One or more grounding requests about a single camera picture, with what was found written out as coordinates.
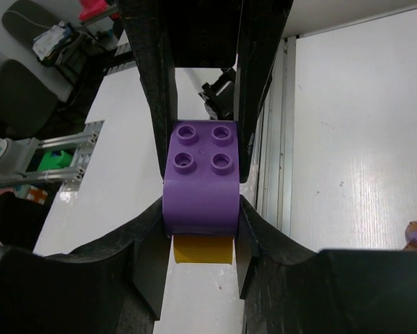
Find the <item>cable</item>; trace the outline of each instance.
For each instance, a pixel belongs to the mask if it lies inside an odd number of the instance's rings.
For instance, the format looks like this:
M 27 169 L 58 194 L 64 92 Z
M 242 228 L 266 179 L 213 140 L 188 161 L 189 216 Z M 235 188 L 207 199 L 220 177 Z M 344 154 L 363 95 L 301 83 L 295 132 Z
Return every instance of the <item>cable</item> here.
M 39 23 L 36 23 L 36 22 L 32 21 L 31 19 L 29 19 L 28 17 L 25 17 L 23 14 L 17 12 L 16 10 L 7 10 L 6 13 L 13 13 L 13 14 L 19 15 L 20 17 L 25 19 L 27 22 L 30 22 L 35 26 L 40 26 L 41 28 L 46 28 L 46 29 L 51 28 L 51 26 L 45 26 L 44 24 L 39 24 Z

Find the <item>purple toy block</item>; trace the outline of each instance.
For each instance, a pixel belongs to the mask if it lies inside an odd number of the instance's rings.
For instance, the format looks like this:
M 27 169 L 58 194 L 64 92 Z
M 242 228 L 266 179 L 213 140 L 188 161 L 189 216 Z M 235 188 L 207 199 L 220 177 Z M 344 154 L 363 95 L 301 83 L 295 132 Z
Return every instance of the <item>purple toy block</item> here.
M 166 233 L 234 237 L 239 216 L 236 124 L 179 122 L 166 160 Z

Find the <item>red object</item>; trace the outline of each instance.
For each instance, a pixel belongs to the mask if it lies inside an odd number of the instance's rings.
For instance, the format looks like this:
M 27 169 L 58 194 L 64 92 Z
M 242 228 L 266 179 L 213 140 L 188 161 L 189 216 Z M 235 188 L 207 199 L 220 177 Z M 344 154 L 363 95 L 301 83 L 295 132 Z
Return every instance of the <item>red object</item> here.
M 81 7 L 83 7 L 83 10 L 78 16 L 80 21 L 86 21 L 87 19 L 91 19 L 92 17 L 103 12 L 108 6 L 105 0 L 80 0 L 80 4 Z M 111 18 L 113 19 L 117 19 L 119 17 L 120 14 L 118 13 L 111 15 Z

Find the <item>gray wall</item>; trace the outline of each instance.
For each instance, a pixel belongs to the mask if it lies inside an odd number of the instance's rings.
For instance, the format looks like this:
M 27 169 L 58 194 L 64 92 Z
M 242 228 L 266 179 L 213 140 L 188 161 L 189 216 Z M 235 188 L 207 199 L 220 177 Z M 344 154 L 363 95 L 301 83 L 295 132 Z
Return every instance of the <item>gray wall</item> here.
M 416 4 L 417 0 L 294 0 L 283 36 L 309 33 Z

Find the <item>green object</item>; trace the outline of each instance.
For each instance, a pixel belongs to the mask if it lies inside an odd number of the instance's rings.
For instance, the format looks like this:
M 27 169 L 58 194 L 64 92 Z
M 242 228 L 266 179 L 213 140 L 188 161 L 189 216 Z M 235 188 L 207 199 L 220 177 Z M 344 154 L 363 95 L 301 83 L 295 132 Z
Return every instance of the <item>green object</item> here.
M 68 167 L 72 162 L 72 155 L 65 151 L 48 151 L 42 156 L 38 172 L 49 169 Z

